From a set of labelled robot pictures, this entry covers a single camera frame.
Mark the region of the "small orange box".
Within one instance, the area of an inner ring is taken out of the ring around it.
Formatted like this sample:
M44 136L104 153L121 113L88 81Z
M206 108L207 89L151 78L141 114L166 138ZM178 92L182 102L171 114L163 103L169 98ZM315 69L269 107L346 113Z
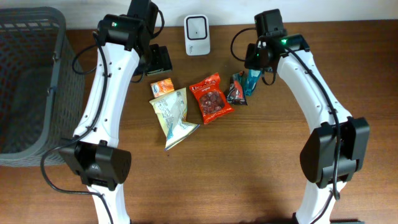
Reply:
M151 87L153 96L155 98L165 95L167 93L173 92L175 90L174 84L172 83L172 80L170 78L166 78L164 80L151 83L150 87Z

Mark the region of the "black orange snack packet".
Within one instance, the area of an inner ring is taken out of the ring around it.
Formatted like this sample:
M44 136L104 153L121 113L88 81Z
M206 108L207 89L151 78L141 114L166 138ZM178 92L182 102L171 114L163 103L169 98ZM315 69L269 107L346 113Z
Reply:
M243 91L242 79L244 71L235 73L230 78L229 90L226 95L226 101L233 105L247 105L246 97Z

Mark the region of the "cream chips bag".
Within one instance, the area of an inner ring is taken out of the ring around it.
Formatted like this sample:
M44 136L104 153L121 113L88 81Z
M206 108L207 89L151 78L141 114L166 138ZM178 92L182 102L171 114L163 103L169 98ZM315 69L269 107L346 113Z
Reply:
M165 134L165 151L183 141L200 127L199 124L186 121L188 109L186 88L162 95L149 103L152 105Z

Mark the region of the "red snack bag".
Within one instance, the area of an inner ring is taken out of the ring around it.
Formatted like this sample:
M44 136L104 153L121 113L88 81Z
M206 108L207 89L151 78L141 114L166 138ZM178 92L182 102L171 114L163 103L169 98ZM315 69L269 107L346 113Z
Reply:
M200 107L204 124L234 111L220 90L220 82L219 73L214 73L203 81L189 86Z

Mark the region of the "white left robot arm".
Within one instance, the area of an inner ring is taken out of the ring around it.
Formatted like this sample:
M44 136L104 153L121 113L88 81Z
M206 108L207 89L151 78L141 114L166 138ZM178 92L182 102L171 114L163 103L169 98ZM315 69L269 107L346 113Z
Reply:
M99 223L130 223L123 184L131 153L118 149L119 124L134 75L172 70L166 47L151 44L163 15L150 0L130 3L125 15L106 15L94 34L98 47L96 74L83 116L73 138L59 154L93 197Z

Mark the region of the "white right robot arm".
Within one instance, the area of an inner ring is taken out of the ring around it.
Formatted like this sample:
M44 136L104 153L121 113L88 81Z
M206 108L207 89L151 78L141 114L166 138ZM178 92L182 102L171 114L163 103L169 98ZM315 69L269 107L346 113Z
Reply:
M334 204L363 167L370 128L336 99L318 71L301 34L288 35L278 9L254 17L257 41L249 44L244 66L271 72L290 88L310 130L300 153L307 179L305 193L291 223L330 223Z

